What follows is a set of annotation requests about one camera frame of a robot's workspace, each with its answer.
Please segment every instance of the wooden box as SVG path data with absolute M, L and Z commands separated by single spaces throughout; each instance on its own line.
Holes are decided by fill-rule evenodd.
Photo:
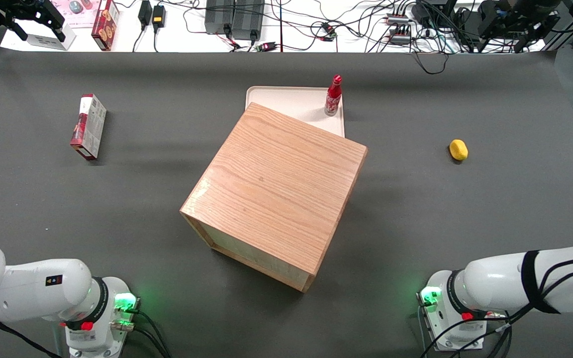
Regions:
M 306 292 L 367 151 L 252 103 L 180 212 L 212 249 Z

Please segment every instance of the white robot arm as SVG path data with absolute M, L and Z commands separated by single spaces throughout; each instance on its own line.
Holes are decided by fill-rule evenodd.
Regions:
M 73 356 L 119 356 L 132 325 L 132 314 L 123 309 L 136 304 L 125 282 L 93 277 L 77 259 L 6 266 L 0 250 L 0 322 L 59 321 Z
M 417 297 L 438 351 L 482 349 L 479 337 L 486 333 L 486 321 L 479 319 L 504 316 L 495 311 L 514 314 L 532 307 L 573 312 L 573 247 L 495 256 L 475 260 L 463 270 L 440 270 Z

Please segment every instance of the gray work surface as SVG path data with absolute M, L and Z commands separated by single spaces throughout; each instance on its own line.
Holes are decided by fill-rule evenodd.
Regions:
M 422 59 L 434 71 L 444 58 Z M 124 279 L 176 358 L 417 358 L 414 293 L 431 274 L 573 246 L 573 111 L 553 62 L 455 55 L 430 76 L 405 54 L 0 49 L 0 248 L 9 265 L 78 258 Z M 178 209 L 247 88 L 325 87 L 335 73 L 346 137 L 369 154 L 301 294 L 210 250 Z M 69 141 L 90 92 L 109 118 L 88 163 Z M 462 165 L 446 150 L 455 138 L 470 150 Z M 54 351 L 48 322 L 13 326 Z M 150 347 L 132 333 L 124 356 Z M 0 332 L 0 358 L 42 356 Z M 528 314 L 509 356 L 573 357 L 573 314 Z

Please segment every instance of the white tray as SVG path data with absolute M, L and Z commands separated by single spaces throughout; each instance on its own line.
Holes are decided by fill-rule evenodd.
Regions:
M 344 137 L 344 107 L 339 99 L 337 113 L 324 113 L 326 88 L 279 88 L 253 86 L 247 90 L 245 108 L 255 102 L 327 132 Z

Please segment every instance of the white table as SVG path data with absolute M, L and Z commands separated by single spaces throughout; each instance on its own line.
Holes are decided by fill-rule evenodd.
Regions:
M 300 23 L 302 25 L 310 25 L 317 19 L 310 18 L 307 16 L 302 16 L 299 14 L 291 13 L 291 11 L 296 11 L 298 13 L 305 13 L 311 14 L 312 16 L 317 17 L 324 17 L 320 13 L 320 4 L 315 2 L 314 0 L 282 0 L 284 2 L 283 5 L 283 12 L 282 12 L 282 19 L 283 21 L 295 22 Z M 340 16 L 346 10 L 351 9 L 355 4 L 357 4 L 358 0 L 320 0 L 321 1 L 321 9 L 325 16 L 328 18 L 336 18 Z M 275 20 L 274 18 L 279 18 L 279 7 L 278 7 L 279 0 L 266 0 L 266 5 L 264 9 L 264 16 L 263 20 L 263 29 L 260 41 L 258 43 L 264 43 L 269 41 L 275 41 L 276 43 L 280 43 L 280 21 Z M 340 18 L 343 22 L 352 22 L 360 18 L 360 15 L 364 9 L 369 6 L 373 6 L 378 4 L 378 0 L 374 0 L 371 2 L 364 2 L 359 4 L 355 10 L 351 11 L 350 13 L 342 16 Z M 137 19 L 137 14 L 140 7 L 140 0 L 136 0 L 134 5 L 130 7 L 125 7 L 118 5 L 118 9 L 120 10 L 120 18 L 118 20 L 118 30 L 116 31 L 116 38 L 114 39 L 114 45 L 112 51 L 114 52 L 131 52 L 132 47 L 134 46 L 134 41 L 139 36 L 141 32 L 141 25 Z M 201 0 L 200 4 L 196 7 L 205 7 L 205 0 Z M 156 1 L 152 1 L 152 6 L 156 5 Z M 187 11 L 187 6 L 191 4 L 189 2 L 179 5 L 169 4 L 169 3 L 162 3 L 167 10 L 167 18 L 166 18 L 166 27 L 159 29 L 159 33 L 157 35 L 157 50 L 159 52 L 228 52 L 232 50 L 232 47 L 225 43 L 222 39 L 218 38 L 218 36 L 213 34 L 194 34 L 188 32 L 187 27 L 189 30 L 194 32 L 202 32 L 204 31 L 204 12 L 205 10 L 194 10 L 190 9 Z M 460 1 L 457 6 L 466 6 L 471 7 L 472 2 L 470 0 L 462 0 Z M 408 16 L 411 15 L 411 6 L 407 7 L 406 14 Z M 378 13 L 373 16 L 373 22 L 377 20 L 377 23 L 372 26 L 368 34 L 373 39 L 379 39 L 382 34 L 384 34 L 385 30 L 388 29 L 388 25 L 384 23 L 382 19 L 386 12 L 391 12 L 390 10 L 380 10 Z M 185 18 L 187 19 L 187 25 L 185 25 L 185 19 L 183 18 L 183 14 L 185 13 Z M 29 20 L 19 21 L 20 25 L 23 29 L 27 30 L 27 32 L 32 32 L 35 34 L 40 34 L 40 32 L 44 32 L 45 34 L 50 35 L 51 32 L 47 28 L 39 25 L 36 22 L 32 22 Z M 366 30 L 366 26 L 368 24 L 368 19 L 362 21 L 362 32 Z M 354 29 L 357 29 L 357 23 L 353 23 L 351 25 Z M 414 24 L 412 26 L 412 34 L 416 34 L 418 30 L 418 25 Z M 72 46 L 68 51 L 70 52 L 99 52 L 100 49 L 92 39 L 90 33 L 91 29 L 75 29 L 74 32 L 77 34 L 77 38 L 73 42 Z M 284 45 L 288 45 L 290 47 L 295 48 L 307 48 L 309 45 L 309 52 L 364 52 L 364 48 L 367 49 L 371 48 L 375 42 L 369 41 L 366 38 L 356 38 L 351 34 L 346 28 L 340 27 L 336 30 L 337 32 L 337 39 L 333 42 L 325 42 L 319 39 L 313 41 L 311 37 L 307 37 L 306 35 L 311 35 L 311 30 L 309 27 L 298 27 L 294 28 L 290 25 L 287 25 L 283 22 L 283 41 Z M 137 44 L 136 52 L 154 52 L 153 47 L 154 41 L 154 34 L 152 26 L 148 26 L 145 34 L 139 40 Z M 243 47 L 248 47 L 250 45 L 250 41 L 237 41 L 239 45 Z M 459 46 L 454 39 L 449 38 L 447 39 L 448 45 L 450 48 L 454 50 L 458 50 Z M 5 35 L 2 43 L 2 47 L 11 48 L 13 50 L 21 50 L 21 51 L 54 51 L 48 48 L 41 48 L 32 46 L 25 41 L 22 41 L 18 38 L 14 32 L 8 31 Z M 543 41 L 539 41 L 534 45 L 530 46 L 530 51 L 534 50 L 541 50 L 543 48 L 544 43 Z M 437 48 L 437 41 L 430 41 L 430 40 L 420 40 L 418 41 L 418 47 L 423 51 L 430 51 L 430 47 L 436 49 Z M 490 46 L 488 45 L 485 52 L 496 52 L 500 50 L 500 46 Z M 383 51 L 384 52 L 409 52 L 409 47 L 394 47 L 391 45 L 386 46 Z M 284 48 L 284 52 L 294 52 L 294 50 L 289 48 Z

